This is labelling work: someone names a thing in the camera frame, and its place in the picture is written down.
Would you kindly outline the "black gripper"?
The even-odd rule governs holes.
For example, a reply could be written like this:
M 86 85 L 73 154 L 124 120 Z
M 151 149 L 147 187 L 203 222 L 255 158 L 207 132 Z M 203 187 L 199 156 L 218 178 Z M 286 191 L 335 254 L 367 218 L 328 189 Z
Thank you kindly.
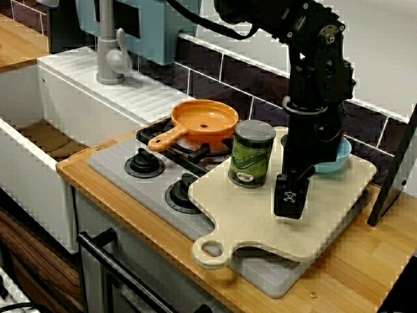
M 299 219 L 308 193 L 314 165 L 336 160 L 345 126 L 342 102 L 325 108 L 304 110 L 285 97 L 283 109 L 289 114 L 288 131 L 281 139 L 282 174 L 276 177 L 274 214 Z

